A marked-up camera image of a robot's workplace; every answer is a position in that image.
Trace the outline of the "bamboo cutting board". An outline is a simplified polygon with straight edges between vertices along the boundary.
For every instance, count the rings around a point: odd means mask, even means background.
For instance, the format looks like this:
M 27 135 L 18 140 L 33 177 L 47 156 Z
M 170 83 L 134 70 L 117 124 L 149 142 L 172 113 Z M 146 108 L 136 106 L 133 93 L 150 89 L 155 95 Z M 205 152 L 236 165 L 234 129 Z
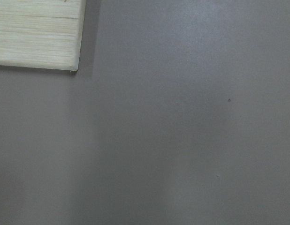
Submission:
M 0 66 L 77 71 L 85 0 L 0 0 Z

